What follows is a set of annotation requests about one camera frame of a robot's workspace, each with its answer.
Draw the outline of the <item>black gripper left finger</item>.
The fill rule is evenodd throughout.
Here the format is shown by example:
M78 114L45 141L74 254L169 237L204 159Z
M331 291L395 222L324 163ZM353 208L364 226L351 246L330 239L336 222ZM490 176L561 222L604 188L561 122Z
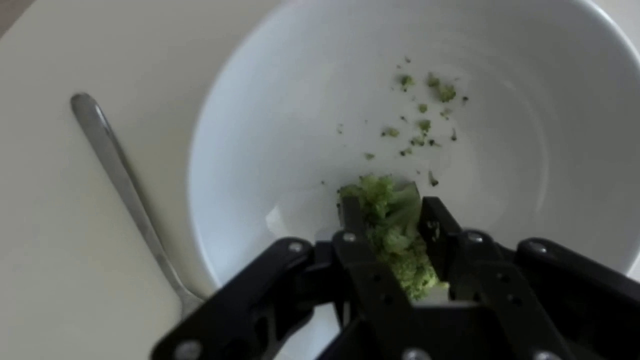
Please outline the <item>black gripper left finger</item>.
M276 241L173 326L149 360L273 360L321 304L339 325L314 360L402 360L409 306L359 215L345 215L330 243Z

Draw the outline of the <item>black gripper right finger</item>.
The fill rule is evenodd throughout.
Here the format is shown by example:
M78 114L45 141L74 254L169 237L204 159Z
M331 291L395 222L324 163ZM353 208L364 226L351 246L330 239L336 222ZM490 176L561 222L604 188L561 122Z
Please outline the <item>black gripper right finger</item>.
M640 282L547 239L513 251L482 231L461 228L435 197L421 200L418 233L452 300L486 306L506 331L543 344L515 348L527 358L640 360Z

